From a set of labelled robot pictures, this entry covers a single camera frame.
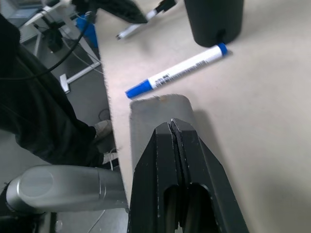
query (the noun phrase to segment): table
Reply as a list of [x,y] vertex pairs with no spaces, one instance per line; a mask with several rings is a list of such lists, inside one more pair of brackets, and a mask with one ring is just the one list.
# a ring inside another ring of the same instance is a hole
[[[43,16],[48,15],[48,13],[50,13],[52,11],[56,11],[60,15],[60,17],[62,18],[64,23],[67,25],[67,27],[70,29],[71,33],[73,34],[73,39],[77,39],[81,32],[76,28],[76,26],[74,25],[74,23],[71,21],[70,17],[66,13],[66,8],[69,5],[70,5],[70,0],[62,0],[53,7],[45,6],[43,8],[44,11],[42,11],[41,13],[38,13],[34,17],[32,17],[29,21],[27,21],[25,23],[24,26],[31,25],[31,24],[35,23],[37,20],[41,19]],[[37,53],[38,53],[38,48],[39,48],[41,37],[42,37],[42,34],[40,32],[38,32],[38,37],[36,39],[36,44],[35,44],[34,55],[37,55]],[[97,58],[96,54],[93,52],[93,50],[87,44],[86,40],[83,37],[81,38],[79,43],[80,43],[81,47],[87,52],[89,58],[92,61],[92,64],[90,64],[88,67],[82,69],[81,71],[79,71],[78,73],[76,73],[75,75],[73,75],[70,78],[67,78],[66,74],[62,74],[60,76],[60,84],[66,93],[68,93],[70,91],[70,89],[69,89],[70,83],[81,78],[83,75],[87,74],[88,72],[90,72],[91,70],[93,70],[94,68],[96,68],[100,65],[99,59]]]
[[[158,1],[137,0],[144,12]],[[311,228],[311,1],[246,0],[232,55],[138,99],[177,93],[191,101],[200,136],[222,162],[250,232]],[[202,51],[182,2],[145,30],[98,12],[114,136],[128,200],[133,168],[125,91]]]

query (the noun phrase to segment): black cylinder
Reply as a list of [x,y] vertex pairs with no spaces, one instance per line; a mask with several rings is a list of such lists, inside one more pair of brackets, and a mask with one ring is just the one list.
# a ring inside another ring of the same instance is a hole
[[229,43],[242,28],[244,0],[185,0],[196,43],[211,47]]

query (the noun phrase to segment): blue marker cap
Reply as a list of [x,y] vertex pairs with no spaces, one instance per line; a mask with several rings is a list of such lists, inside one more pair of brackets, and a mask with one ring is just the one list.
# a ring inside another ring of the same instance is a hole
[[126,95],[128,98],[133,98],[135,96],[138,96],[144,92],[152,90],[152,87],[148,80],[143,81],[141,84],[129,89],[126,91]]
[[219,47],[220,50],[222,51],[223,56],[225,56],[225,55],[228,53],[227,47],[225,46],[224,43],[218,44],[218,47]]

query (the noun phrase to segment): gray floor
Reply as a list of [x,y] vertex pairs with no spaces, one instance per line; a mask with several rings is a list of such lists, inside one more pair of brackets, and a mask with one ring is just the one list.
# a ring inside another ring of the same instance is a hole
[[[26,44],[26,48],[32,51],[35,42]],[[45,45],[40,47],[39,59],[47,67],[55,64],[68,51],[63,47],[61,51],[51,54]],[[86,62],[90,63],[90,59],[85,52],[78,48],[76,53]],[[66,73],[68,77],[85,68],[86,65],[71,55],[53,74],[59,77]],[[99,121],[99,112],[106,109],[100,115],[101,119],[109,118],[108,101],[106,89],[104,86],[103,75],[91,71],[87,75],[76,80],[70,86],[70,93],[67,94],[77,117],[89,124],[93,125]],[[100,146],[100,151],[110,151],[114,147],[113,135],[111,134]],[[26,169],[35,166],[47,164],[38,157],[32,155],[28,151],[20,148],[15,137],[8,132],[0,130],[0,187],[5,182],[9,182]],[[99,216],[100,212],[81,212],[81,213],[62,213],[58,215],[58,224],[62,225],[59,233],[87,233],[88,229]],[[125,233],[127,228],[128,216],[124,209],[107,210],[92,233]]]

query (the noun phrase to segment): gray pad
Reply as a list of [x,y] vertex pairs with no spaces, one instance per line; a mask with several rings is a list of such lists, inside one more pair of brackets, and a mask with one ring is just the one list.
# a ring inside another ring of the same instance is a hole
[[154,129],[172,118],[190,123],[196,129],[189,99],[182,95],[165,95],[131,103],[130,131],[133,169],[144,152]]

